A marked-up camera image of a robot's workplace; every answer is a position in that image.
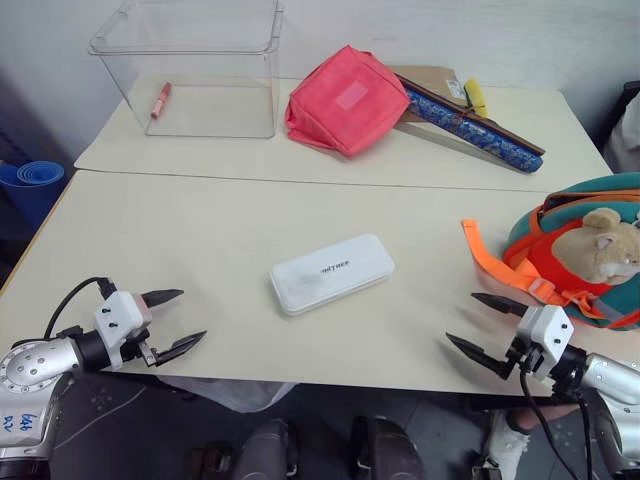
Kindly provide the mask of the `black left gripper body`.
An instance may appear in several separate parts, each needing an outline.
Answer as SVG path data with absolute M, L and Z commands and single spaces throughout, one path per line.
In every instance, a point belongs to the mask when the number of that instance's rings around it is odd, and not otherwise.
M 147 343 L 147 339 L 150 336 L 148 327 L 152 321 L 152 313 L 141 294 L 134 294 L 133 299 L 139 310 L 141 320 L 139 325 L 132 331 L 132 339 L 146 365 L 155 366 L 157 364 L 157 355 Z

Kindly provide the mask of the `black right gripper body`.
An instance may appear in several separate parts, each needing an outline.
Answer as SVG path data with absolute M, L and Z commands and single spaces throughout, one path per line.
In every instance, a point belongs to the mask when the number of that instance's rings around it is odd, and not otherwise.
M 497 375 L 506 380 L 516 366 L 525 373 L 535 373 L 543 360 L 544 350 L 539 343 L 516 335 L 506 352 L 506 360 L 500 363 Z

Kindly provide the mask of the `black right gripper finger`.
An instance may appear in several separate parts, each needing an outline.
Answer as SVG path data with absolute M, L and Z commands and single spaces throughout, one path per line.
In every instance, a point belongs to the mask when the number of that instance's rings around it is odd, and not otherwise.
M 493 371 L 494 373 L 501 373 L 505 365 L 504 362 L 499 361 L 485 353 L 485 351 L 468 340 L 465 340 L 456 335 L 446 333 L 446 337 L 453 343 L 466 357 L 478 363 L 479 365 Z
M 474 292 L 471 296 L 488 307 L 504 314 L 524 316 L 529 306 L 500 295 Z

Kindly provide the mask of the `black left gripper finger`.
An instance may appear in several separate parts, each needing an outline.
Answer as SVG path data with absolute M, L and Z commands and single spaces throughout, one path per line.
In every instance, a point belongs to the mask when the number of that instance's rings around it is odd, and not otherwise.
M 181 289 L 152 290 L 142 294 L 142 304 L 145 309 L 152 309 L 168 303 L 183 294 L 184 291 Z
M 176 340 L 169 349 L 162 352 L 158 352 L 156 349 L 153 349 L 153 366 L 159 367 L 186 354 L 191 348 L 193 348 L 198 342 L 200 342 L 206 334 L 207 331 L 204 330 L 191 335 L 187 335 L 179 340 Z

